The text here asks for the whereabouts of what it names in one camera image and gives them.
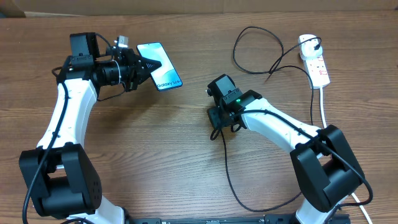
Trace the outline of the black smartphone with blue screen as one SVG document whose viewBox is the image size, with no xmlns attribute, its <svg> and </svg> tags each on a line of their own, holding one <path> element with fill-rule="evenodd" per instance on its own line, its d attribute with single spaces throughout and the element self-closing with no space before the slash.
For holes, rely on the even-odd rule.
<svg viewBox="0 0 398 224">
<path fill-rule="evenodd" d="M 151 78 L 158 91 L 180 88 L 183 82 L 160 42 L 137 45 L 137 50 L 144 58 L 160 62 L 161 66 L 151 72 Z"/>
</svg>

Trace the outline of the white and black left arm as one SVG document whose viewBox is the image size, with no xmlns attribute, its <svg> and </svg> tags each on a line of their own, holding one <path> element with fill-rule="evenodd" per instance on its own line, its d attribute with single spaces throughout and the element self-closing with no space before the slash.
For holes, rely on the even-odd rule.
<svg viewBox="0 0 398 224">
<path fill-rule="evenodd" d="M 102 86 L 133 91 L 162 65 L 137 55 L 123 36 L 101 54 L 100 37 L 96 32 L 70 35 L 72 52 L 52 71 L 58 96 L 49 126 L 36 148 L 19 158 L 27 186 L 24 205 L 65 223 L 132 223 L 128 211 L 102 193 L 100 177 L 84 150 L 86 127 Z"/>
</svg>

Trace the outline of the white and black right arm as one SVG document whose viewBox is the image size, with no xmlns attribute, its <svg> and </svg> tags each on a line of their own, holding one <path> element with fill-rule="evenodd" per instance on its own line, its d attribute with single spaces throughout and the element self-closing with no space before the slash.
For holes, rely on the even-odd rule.
<svg viewBox="0 0 398 224">
<path fill-rule="evenodd" d="M 359 207 L 369 204 L 373 190 L 343 132 L 334 125 L 324 129 L 300 122 L 273 107 L 259 93 L 243 93 L 223 74 L 207 89 L 215 106 L 208 109 L 214 128 L 211 139 L 221 136 L 225 127 L 255 131 L 289 154 L 304 201 L 291 214 L 273 214 L 264 209 L 263 223 L 350 223 L 338 210 L 347 207 L 347 196 L 365 185 L 369 197 L 351 202 Z"/>
</svg>

